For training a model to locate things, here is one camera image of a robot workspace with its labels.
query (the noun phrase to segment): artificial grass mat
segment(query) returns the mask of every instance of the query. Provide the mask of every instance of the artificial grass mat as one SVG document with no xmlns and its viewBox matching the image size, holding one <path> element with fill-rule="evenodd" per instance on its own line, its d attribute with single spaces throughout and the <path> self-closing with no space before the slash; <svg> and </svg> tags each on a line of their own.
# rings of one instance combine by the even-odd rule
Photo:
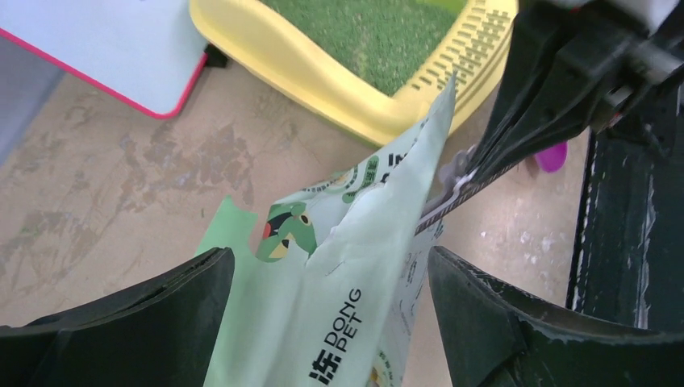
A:
<svg viewBox="0 0 684 387">
<path fill-rule="evenodd" d="M 346 69 L 390 96 L 435 51 L 466 0 L 431 1 L 261 0 Z"/>
</svg>

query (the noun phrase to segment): stained floor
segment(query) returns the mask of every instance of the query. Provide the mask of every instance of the stained floor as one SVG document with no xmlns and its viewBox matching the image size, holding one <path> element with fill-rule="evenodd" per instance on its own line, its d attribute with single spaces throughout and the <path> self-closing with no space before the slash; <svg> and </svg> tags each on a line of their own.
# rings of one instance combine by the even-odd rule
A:
<svg viewBox="0 0 684 387">
<path fill-rule="evenodd" d="M 492 103 L 449 140 L 445 159 L 478 140 Z M 559 173 L 522 163 L 451 213 L 442 244 L 562 305 L 586 137 L 569 148 Z M 0 325 L 165 272 L 193 255 L 227 195 L 261 223 L 275 199 L 372 151 L 237 64 L 207 70 L 168 121 L 65 77 L 0 167 Z M 404 385 L 447 386 L 432 301 L 421 297 Z"/>
</svg>

